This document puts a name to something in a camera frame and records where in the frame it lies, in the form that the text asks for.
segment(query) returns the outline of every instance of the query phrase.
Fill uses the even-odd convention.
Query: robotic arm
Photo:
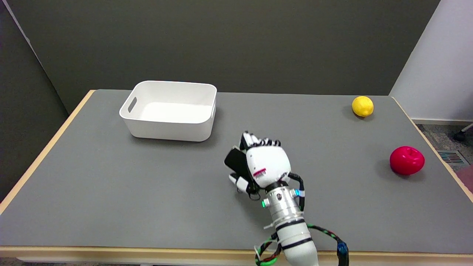
[[[308,229],[316,229],[337,241],[339,266],[348,266],[348,247],[333,232],[306,224],[303,217],[304,183],[302,178],[291,172],[291,166],[281,142],[259,139],[244,132],[238,146],[234,146],[225,158],[225,165],[233,172],[228,176],[237,191],[246,193],[252,200],[259,200],[264,190],[266,198],[262,205],[268,208],[273,222],[265,227],[274,227],[275,233],[259,248],[255,248],[257,266],[274,264],[281,251],[292,266],[318,266],[317,249]],[[299,182],[299,189],[288,186],[290,179]],[[276,251],[267,258],[261,254],[276,241]]]

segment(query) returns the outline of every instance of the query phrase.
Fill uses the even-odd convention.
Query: white plastic bin
[[[212,132],[216,103],[217,88],[210,84],[143,81],[120,116],[138,138],[202,142]]]

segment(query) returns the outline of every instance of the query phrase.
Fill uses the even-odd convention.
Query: bin handle hole
[[[133,107],[135,107],[137,101],[138,100],[136,99],[136,97],[133,98],[133,100],[131,101],[130,106],[128,106],[128,113],[131,113],[131,111],[133,110]]]

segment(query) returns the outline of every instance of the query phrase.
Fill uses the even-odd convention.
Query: gray table
[[[354,96],[219,93],[212,135],[194,143],[132,137],[118,115],[129,93],[98,90],[79,108],[2,203],[0,251],[251,250],[271,234],[263,230],[270,216],[236,192],[223,164],[244,130],[281,140],[306,185],[306,221],[333,230],[351,251],[473,251],[469,195],[391,97],[371,97],[375,112],[360,119]],[[403,145],[426,158],[407,179],[388,162]],[[336,247],[313,238],[319,250]]]

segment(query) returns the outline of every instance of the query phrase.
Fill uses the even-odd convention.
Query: red apple
[[[417,149],[409,146],[402,146],[391,153],[389,163],[394,172],[408,176],[419,172],[422,167],[424,167],[425,158]]]

